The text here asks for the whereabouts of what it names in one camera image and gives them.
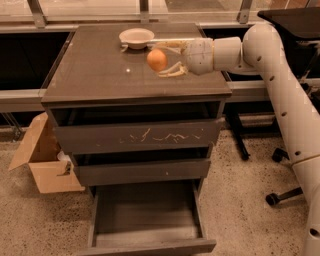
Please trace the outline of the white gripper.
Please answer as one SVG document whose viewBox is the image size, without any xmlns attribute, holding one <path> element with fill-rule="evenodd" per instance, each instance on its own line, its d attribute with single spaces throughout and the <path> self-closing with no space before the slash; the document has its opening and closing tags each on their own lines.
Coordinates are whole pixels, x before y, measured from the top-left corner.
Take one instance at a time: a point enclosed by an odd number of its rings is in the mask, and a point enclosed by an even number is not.
<svg viewBox="0 0 320 256">
<path fill-rule="evenodd" d="M 160 71 L 161 78 L 178 77 L 188 74 L 188 70 L 196 75 L 203 75 L 213 71 L 213 40 L 211 38 L 196 38 L 191 41 L 174 40 L 157 42 L 152 50 L 168 50 L 184 55 L 186 65 L 178 61 L 170 68 Z"/>
</svg>

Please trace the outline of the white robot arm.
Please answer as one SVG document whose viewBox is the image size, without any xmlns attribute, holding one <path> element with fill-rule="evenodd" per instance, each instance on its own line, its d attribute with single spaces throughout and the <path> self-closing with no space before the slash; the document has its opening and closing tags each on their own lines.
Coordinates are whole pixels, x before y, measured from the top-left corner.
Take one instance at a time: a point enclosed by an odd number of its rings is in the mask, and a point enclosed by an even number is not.
<svg viewBox="0 0 320 256">
<path fill-rule="evenodd" d="M 282 138 L 309 206 L 301 256 L 320 256 L 320 114 L 292 73 L 277 30 L 256 24 L 243 38 L 159 39 L 151 51 L 172 51 L 183 57 L 172 67 L 162 56 L 147 58 L 160 77 L 214 70 L 258 73 L 264 81 Z"/>
</svg>

